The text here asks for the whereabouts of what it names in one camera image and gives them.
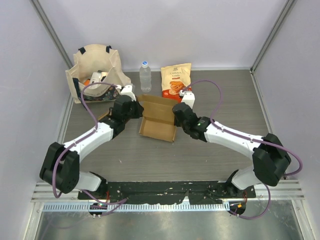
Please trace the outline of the small brown cardboard box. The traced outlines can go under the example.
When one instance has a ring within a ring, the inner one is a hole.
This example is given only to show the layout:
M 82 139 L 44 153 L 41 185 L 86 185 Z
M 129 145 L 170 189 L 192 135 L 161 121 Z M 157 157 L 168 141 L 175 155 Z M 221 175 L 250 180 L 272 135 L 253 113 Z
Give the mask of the small brown cardboard box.
M 110 112 L 106 112 L 104 113 L 103 115 L 101 115 L 99 118 L 98 118 L 98 121 L 99 122 L 105 122 L 107 121 L 111 116 L 111 113 Z

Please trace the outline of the large cardboard box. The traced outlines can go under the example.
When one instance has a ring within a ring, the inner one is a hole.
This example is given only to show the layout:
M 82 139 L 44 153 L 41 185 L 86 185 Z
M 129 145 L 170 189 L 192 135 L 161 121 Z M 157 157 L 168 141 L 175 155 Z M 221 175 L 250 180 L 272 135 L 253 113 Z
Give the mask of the large cardboard box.
M 137 97 L 144 110 L 139 134 L 144 137 L 174 142 L 177 132 L 172 108 L 174 99 L 142 94 Z

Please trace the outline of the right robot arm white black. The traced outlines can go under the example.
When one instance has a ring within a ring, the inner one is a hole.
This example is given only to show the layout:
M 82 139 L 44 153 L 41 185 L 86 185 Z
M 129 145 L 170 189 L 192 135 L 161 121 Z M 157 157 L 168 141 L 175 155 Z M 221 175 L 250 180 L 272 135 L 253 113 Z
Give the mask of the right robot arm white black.
M 250 135 L 226 127 L 208 117 L 198 117 L 190 106 L 181 102 L 172 108 L 174 123 L 195 140 L 222 145 L 252 160 L 252 166 L 235 170 L 224 183 L 223 195 L 236 198 L 256 184 L 275 187 L 285 175 L 291 158 L 279 138 Z

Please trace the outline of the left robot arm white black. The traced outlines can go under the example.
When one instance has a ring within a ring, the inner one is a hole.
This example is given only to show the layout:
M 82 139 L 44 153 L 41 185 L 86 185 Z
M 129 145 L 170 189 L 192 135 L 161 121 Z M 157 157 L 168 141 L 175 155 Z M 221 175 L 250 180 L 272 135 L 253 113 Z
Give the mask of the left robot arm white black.
M 89 192 L 100 200 L 107 192 L 106 180 L 92 172 L 81 172 L 80 163 L 100 145 L 118 136 L 131 119 L 143 116 L 144 108 L 139 101 L 122 95 L 113 107 L 97 121 L 97 124 L 76 139 L 64 144 L 54 142 L 47 150 L 39 177 L 53 187 L 56 197 L 72 190 Z

